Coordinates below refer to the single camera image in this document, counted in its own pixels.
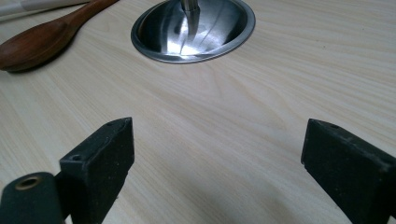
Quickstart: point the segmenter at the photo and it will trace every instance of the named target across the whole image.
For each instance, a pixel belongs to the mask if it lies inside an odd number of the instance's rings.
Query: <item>wooden table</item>
[[[101,125],[133,117],[135,163],[105,223],[349,223],[300,163],[306,123],[396,157],[396,2],[247,0],[250,39],[187,65],[131,43],[158,3],[121,0],[51,63],[0,72],[0,189],[58,173]],[[77,8],[1,18],[0,41]]]

